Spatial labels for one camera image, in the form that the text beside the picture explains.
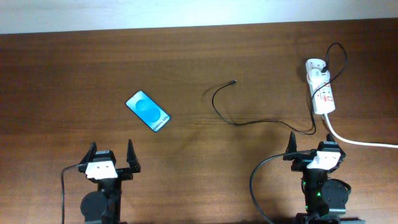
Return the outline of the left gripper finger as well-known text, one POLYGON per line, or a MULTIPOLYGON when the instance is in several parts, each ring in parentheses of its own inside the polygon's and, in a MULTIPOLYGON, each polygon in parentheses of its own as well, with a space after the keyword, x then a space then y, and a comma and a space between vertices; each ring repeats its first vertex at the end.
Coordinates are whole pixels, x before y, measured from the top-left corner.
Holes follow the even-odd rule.
POLYGON ((81 160, 80 164, 87 164, 87 163, 91 162, 93 160, 96 152, 97 152, 96 143, 92 142, 88 152, 85 154, 85 156, 81 160))
POLYGON ((130 168, 132 170, 139 170, 139 161, 137 159, 137 156, 134 152, 134 147, 132 144, 132 140, 128 140, 127 144, 127 158, 126 158, 127 163, 129 164, 130 168))

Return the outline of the blue Galaxy smartphone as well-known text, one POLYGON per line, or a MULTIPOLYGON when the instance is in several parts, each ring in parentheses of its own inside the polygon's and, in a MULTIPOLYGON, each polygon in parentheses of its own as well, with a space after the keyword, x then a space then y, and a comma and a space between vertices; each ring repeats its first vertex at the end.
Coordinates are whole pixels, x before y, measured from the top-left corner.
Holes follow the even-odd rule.
POLYGON ((126 106, 155 133, 171 120, 170 115, 142 90, 133 94, 126 106))

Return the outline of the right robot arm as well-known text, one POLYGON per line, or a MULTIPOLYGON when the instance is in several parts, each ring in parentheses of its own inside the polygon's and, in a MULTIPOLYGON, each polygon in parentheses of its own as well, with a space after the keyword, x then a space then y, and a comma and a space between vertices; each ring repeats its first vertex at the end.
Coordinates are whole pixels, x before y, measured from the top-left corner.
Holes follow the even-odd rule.
POLYGON ((294 222, 298 224, 321 223, 365 223, 359 218, 343 218, 351 186, 339 179, 329 178, 329 174, 340 167, 346 153, 340 148, 331 134, 321 141, 316 149, 308 152, 297 150, 295 134, 290 133, 289 142, 283 157, 291 161, 291 171, 301 172, 301 188, 305 196, 305 213, 298 213, 294 222))

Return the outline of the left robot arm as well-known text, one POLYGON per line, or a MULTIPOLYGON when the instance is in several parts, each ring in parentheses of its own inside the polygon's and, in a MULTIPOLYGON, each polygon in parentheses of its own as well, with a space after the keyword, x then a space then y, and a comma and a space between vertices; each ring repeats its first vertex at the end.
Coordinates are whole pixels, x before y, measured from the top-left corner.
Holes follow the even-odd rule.
POLYGON ((120 224, 122 182, 133 179, 140 173, 141 165, 134 152, 131 140, 127 144, 128 167, 117 168, 113 151, 98 151, 92 143, 80 162, 78 170, 97 185, 97 190, 88 193, 81 201, 80 210, 85 223, 120 224))

